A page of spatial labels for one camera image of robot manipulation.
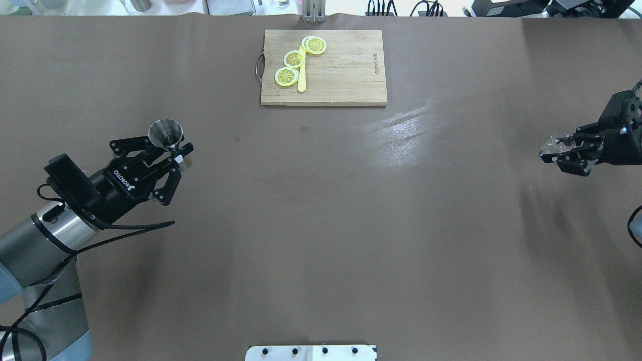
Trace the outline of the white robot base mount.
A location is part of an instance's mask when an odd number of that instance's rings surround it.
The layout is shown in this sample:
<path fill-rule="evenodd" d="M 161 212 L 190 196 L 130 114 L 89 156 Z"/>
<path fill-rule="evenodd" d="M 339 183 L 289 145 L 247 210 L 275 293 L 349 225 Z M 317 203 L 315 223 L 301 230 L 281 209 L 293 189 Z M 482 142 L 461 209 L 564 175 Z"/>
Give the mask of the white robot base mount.
<path fill-rule="evenodd" d="M 255 345 L 245 360 L 378 360 L 375 345 Z"/>

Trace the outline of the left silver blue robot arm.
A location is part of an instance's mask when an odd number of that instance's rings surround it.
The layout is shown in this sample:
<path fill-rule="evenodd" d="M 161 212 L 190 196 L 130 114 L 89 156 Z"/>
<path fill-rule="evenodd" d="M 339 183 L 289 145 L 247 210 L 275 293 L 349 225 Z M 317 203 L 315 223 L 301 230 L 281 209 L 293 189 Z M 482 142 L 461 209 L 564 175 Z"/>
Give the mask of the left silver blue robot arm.
<path fill-rule="evenodd" d="M 2 360 L 89 360 L 93 355 L 77 261 L 83 252 L 171 226 L 120 225 L 149 200 L 167 206 L 194 150 L 184 138 L 110 142 L 113 159 L 87 176 L 67 155 L 47 164 L 46 205 L 2 235 L 2 302 L 22 295 L 23 314 L 2 326 Z"/>

